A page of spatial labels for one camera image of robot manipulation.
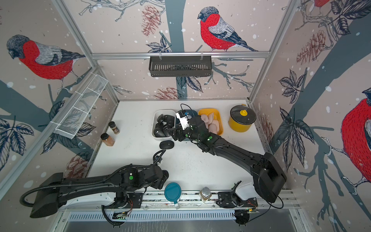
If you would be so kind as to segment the black mouse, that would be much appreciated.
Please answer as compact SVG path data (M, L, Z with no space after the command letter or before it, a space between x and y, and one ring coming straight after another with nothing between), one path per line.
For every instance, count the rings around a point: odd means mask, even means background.
M171 140L162 141L159 144L159 148L162 150L168 150L174 148L174 142Z
M165 122L167 125L173 127L175 124L175 117L172 115L165 115Z
M165 134L163 132L163 128L162 127L155 127L154 130L153 130L153 135L156 137L156 138L162 138L162 137L165 137Z
M163 123L164 120L165 120L165 117L164 117L163 114L159 115L158 118L157 118L158 123Z

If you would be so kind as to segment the pink mouse top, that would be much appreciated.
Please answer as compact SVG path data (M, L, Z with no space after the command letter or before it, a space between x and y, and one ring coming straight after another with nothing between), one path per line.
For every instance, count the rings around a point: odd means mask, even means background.
M211 124L213 122L213 119L214 119L214 112L212 112L208 115L208 119L209 119L208 124Z

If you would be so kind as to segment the pink mouse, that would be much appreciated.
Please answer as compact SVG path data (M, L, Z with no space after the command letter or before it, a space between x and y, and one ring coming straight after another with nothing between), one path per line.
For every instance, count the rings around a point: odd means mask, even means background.
M209 132L211 133L214 133L214 134L218 134L219 131L220 131L220 124L219 124L219 121L218 120L213 120L209 126L208 126L208 130Z
M202 114L201 115L201 119L203 120L203 122L206 124L206 125L209 125L210 124L210 120L209 120L209 117L208 117L208 115L206 115L206 114Z
M213 119L214 119L214 112L212 112L208 115L208 119L209 119L208 124L211 124L213 122Z

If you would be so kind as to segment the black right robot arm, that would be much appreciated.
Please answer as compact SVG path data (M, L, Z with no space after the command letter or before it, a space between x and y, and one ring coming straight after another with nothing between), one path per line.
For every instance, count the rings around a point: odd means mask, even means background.
M240 148L220 135L209 132L200 116L188 120L188 127L177 125L168 130L176 141L195 141L203 152L225 158L246 170L253 178L256 193L269 203L275 203L287 181L276 158L266 152L264 155Z

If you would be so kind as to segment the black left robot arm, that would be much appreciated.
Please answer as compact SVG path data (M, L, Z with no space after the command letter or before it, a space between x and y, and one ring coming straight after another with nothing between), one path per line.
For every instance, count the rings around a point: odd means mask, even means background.
M156 152L150 165L129 164L105 176L66 178L63 173L54 173L39 187L23 193L19 202L32 208L31 218L53 215L69 200L104 192L116 193L115 204L125 205L127 192L148 187L162 189L169 177L169 173L158 166L164 153L164 149Z

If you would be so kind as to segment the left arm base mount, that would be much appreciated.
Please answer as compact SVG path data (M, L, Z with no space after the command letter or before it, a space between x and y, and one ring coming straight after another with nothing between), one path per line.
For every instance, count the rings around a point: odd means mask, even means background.
M115 207L119 209L140 208L143 200L143 195L143 193L120 192L116 195Z

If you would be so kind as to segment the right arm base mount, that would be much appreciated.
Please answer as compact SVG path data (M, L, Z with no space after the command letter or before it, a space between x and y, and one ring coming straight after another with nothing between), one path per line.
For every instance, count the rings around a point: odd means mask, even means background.
M238 187L241 187L242 181L238 181L234 184L231 191L220 191L218 192L218 199L216 200L216 205L220 208L236 208L236 207L251 207L257 208L258 202L256 197L243 200L236 192Z

